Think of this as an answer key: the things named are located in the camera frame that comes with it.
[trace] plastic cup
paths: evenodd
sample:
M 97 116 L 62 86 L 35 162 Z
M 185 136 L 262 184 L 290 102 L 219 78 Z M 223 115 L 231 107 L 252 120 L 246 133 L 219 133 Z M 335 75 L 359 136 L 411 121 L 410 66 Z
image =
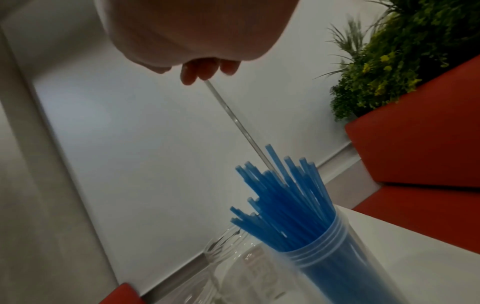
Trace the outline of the plastic cup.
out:
M 333 304 L 408 303 L 339 210 L 317 240 L 282 255 Z

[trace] green plant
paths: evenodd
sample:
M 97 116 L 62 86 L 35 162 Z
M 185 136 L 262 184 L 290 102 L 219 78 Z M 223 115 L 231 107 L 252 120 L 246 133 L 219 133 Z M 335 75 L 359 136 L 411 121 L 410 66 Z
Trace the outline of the green plant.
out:
M 340 63 L 343 64 L 342 76 L 330 91 L 337 121 L 398 102 L 401 95 L 414 91 L 422 82 L 480 54 L 478 43 L 473 44 L 473 51 L 465 51 L 465 45 L 478 42 L 480 36 L 480 2 L 391 0 L 377 3 L 386 6 L 385 14 L 373 25 L 370 42 L 350 54 L 352 62 Z M 334 42 L 343 50 L 349 47 L 345 41 L 353 41 L 348 38 L 352 35 L 350 23 L 351 19 L 348 20 L 350 31 L 342 40 L 334 28 Z

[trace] red planter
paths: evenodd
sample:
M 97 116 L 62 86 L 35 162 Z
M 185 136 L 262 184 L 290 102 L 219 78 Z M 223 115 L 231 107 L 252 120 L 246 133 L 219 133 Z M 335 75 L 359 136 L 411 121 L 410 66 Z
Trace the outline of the red planter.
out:
M 480 187 L 480 56 L 345 129 L 375 181 Z

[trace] clear plastic container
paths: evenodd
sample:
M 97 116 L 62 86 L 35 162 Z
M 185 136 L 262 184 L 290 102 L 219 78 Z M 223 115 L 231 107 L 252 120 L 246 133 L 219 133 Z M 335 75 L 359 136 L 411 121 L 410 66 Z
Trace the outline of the clear plastic container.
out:
M 339 210 L 330 228 L 316 241 L 282 255 L 333 304 L 408 303 Z
M 225 304 L 208 271 L 202 271 L 157 304 Z
M 325 303 L 315 288 L 299 284 L 298 272 L 277 263 L 270 250 L 244 230 L 231 226 L 209 242 L 205 255 L 212 281 L 230 304 Z

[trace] gray wall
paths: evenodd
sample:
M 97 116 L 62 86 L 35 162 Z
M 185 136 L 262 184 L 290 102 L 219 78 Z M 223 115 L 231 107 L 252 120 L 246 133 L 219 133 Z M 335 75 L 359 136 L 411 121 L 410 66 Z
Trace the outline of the gray wall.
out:
M 98 303 L 117 282 L 3 34 L 0 303 Z

